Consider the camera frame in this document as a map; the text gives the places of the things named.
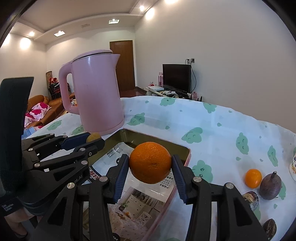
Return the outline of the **left human hand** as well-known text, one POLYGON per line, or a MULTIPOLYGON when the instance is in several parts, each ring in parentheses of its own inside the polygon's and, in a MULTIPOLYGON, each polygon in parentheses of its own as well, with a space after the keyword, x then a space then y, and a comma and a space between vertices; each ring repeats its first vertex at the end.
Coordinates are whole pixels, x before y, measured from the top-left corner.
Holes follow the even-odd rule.
POLYGON ((27 221, 32 217, 34 217, 34 214, 31 214, 26 208, 23 207, 14 213, 5 216, 4 218, 17 237, 24 237, 28 234, 28 232, 22 225, 22 222, 27 221))

